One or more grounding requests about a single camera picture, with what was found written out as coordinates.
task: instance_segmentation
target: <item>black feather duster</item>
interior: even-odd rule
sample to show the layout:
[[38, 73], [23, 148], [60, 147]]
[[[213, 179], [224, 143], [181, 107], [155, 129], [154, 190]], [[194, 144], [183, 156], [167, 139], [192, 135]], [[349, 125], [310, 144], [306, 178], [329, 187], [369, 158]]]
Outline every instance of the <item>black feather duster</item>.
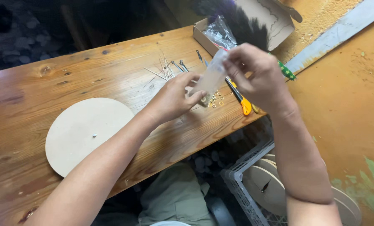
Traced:
[[264, 51], [268, 49], [268, 31], [257, 18], [248, 18], [233, 0], [191, 0], [191, 9], [200, 16], [208, 16], [210, 23], [222, 15], [236, 38], [237, 44], [250, 43]]

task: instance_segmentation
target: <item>gray plastic crate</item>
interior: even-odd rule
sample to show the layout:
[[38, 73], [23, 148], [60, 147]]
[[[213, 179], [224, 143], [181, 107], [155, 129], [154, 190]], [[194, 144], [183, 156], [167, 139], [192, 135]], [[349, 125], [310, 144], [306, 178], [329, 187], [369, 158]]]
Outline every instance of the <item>gray plastic crate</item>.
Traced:
[[257, 136], [260, 137], [260, 142], [228, 170], [222, 170], [221, 176], [253, 226], [287, 226], [286, 216], [277, 216], [262, 208], [252, 199], [242, 183], [243, 172], [275, 147], [269, 119], [263, 117], [261, 122], [267, 134], [260, 134], [264, 131], [258, 131]]

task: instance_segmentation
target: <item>clear plastic bag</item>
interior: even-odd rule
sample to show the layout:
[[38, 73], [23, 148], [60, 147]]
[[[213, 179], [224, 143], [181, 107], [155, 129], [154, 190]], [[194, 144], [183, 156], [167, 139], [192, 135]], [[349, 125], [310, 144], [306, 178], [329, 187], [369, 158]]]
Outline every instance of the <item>clear plastic bag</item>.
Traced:
[[208, 28], [203, 33], [212, 42], [225, 49], [237, 46], [236, 39], [230, 31], [229, 26], [223, 20], [223, 16], [218, 16], [213, 23], [208, 25]]
[[195, 87], [190, 91], [189, 96], [200, 90], [207, 91], [207, 95], [199, 102], [200, 105], [207, 107], [209, 101], [211, 100], [211, 96], [214, 95], [214, 92], [225, 80], [227, 72], [222, 62], [226, 60], [227, 57], [228, 53], [223, 49], [219, 49], [202, 77], [198, 80]]

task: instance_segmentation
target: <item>cardboard box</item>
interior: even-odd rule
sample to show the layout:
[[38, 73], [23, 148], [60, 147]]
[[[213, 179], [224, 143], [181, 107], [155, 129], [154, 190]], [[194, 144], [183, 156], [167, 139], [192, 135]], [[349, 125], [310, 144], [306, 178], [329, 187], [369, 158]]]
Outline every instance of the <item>cardboard box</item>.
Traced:
[[[275, 49], [294, 31], [291, 18], [299, 23], [303, 20], [294, 8], [285, 6], [278, 0], [236, 0], [235, 4], [242, 7], [248, 17], [256, 17], [260, 24], [266, 25], [269, 37], [268, 51]], [[208, 19], [195, 23], [193, 37], [214, 56], [218, 47], [202, 33], [207, 27]]]

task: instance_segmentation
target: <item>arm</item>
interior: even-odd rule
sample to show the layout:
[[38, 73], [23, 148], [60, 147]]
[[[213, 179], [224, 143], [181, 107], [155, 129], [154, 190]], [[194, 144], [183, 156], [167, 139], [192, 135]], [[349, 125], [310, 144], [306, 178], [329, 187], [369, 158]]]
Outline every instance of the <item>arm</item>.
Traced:
[[[289, 93], [277, 59], [255, 46], [243, 44], [230, 50], [224, 66], [243, 96], [272, 119], [289, 223], [341, 225], [326, 167]], [[245, 77], [247, 72], [252, 72], [249, 78]]]
[[[113, 185], [160, 124], [188, 112], [204, 95], [185, 98], [199, 75], [189, 72], [166, 82], [158, 94], [121, 130], [85, 157], [57, 186], [25, 225], [90, 225]], [[177, 101], [177, 106], [170, 101]]]

